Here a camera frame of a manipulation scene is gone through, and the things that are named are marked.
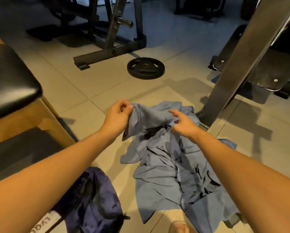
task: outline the dark blue backpack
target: dark blue backpack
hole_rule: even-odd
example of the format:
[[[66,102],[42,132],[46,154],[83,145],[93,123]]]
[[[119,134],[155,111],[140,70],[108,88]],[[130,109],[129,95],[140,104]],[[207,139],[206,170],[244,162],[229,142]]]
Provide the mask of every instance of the dark blue backpack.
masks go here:
[[[124,219],[120,201],[105,173],[89,167],[53,207],[61,219],[48,231],[65,221],[68,233],[119,232]]]

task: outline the black padded seat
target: black padded seat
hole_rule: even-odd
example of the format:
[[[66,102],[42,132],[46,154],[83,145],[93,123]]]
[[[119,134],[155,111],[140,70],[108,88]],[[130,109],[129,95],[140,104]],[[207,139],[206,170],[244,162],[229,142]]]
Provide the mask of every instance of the black padded seat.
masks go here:
[[[10,47],[0,44],[0,118],[42,96],[37,79]]]

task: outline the metal frame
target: metal frame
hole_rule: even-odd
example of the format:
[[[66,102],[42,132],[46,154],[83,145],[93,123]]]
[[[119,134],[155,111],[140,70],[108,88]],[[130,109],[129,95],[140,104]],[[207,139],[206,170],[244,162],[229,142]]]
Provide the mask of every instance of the metal frame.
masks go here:
[[[108,32],[104,32],[100,29],[94,29],[93,33],[99,37],[105,38],[104,41],[94,40],[94,44],[103,50],[88,53],[74,57],[75,65],[80,70],[90,68],[90,64],[110,59],[119,55],[130,53],[135,50],[146,47],[146,36],[143,34],[143,19],[142,19],[142,0],[134,0],[135,20],[136,20],[136,32],[137,38],[134,41],[117,36],[120,24],[131,27],[133,23],[122,19],[124,7],[127,0],[117,0],[114,12],[109,19]],[[114,43],[120,43],[120,46],[114,46]]]
[[[208,100],[197,114],[205,128],[214,123],[289,18],[290,0],[261,0]]]

